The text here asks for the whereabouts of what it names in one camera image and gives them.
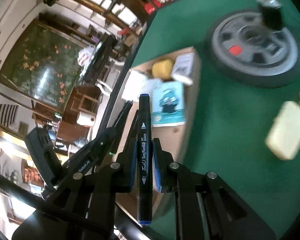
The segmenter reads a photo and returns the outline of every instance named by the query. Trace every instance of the weight plate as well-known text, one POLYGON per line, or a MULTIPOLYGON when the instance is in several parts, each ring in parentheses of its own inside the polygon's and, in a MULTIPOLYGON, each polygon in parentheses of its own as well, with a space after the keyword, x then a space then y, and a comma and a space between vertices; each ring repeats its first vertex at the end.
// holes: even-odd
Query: weight plate
POLYGON ((300 73, 300 48, 288 28, 272 30, 257 11, 232 13, 208 31, 217 66, 248 84, 280 87, 300 73))

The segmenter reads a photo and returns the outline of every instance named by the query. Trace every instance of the floral painting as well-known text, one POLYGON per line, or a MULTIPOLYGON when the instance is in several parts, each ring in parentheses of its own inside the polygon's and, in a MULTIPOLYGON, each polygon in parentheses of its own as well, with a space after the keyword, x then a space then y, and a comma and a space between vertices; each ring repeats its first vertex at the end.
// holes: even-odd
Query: floral painting
POLYGON ((0 83, 63 111, 80 66, 81 46, 32 22, 0 70, 0 83))

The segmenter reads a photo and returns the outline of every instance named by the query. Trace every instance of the green table surface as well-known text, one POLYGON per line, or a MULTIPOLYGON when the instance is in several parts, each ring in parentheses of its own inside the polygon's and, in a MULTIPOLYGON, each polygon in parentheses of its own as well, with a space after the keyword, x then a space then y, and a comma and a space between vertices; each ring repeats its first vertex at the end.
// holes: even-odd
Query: green table surface
MULTIPOLYGON (((279 1, 284 21, 300 43, 299 12, 291 0, 279 1)), ((202 45, 218 18, 256 7, 256 0, 178 0, 157 12, 132 66, 174 50, 196 48, 202 72, 184 164, 197 173, 219 174, 279 238, 300 212, 300 150, 294 160, 279 160, 265 138, 283 102, 298 101, 300 77, 276 89, 247 86, 214 70, 202 45)), ((147 228, 160 239, 175 237, 174 207, 168 206, 147 228)))

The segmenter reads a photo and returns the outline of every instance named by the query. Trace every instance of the red sticker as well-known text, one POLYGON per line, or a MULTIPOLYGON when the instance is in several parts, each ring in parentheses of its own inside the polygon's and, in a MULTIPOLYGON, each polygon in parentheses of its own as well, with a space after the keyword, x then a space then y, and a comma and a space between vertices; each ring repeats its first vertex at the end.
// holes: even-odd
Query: red sticker
POLYGON ((238 56, 242 52, 242 48, 239 45, 234 45, 229 49, 229 52, 233 56, 238 56))

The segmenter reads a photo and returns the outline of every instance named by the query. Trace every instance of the yellow object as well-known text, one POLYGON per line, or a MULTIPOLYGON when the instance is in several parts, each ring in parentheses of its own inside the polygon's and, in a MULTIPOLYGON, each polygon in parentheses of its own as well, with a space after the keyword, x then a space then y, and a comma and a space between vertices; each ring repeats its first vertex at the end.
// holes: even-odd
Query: yellow object
POLYGON ((169 80, 171 78, 171 72, 174 65, 172 59, 165 59, 155 63, 152 67, 152 75, 154 78, 160 78, 162 80, 169 80))

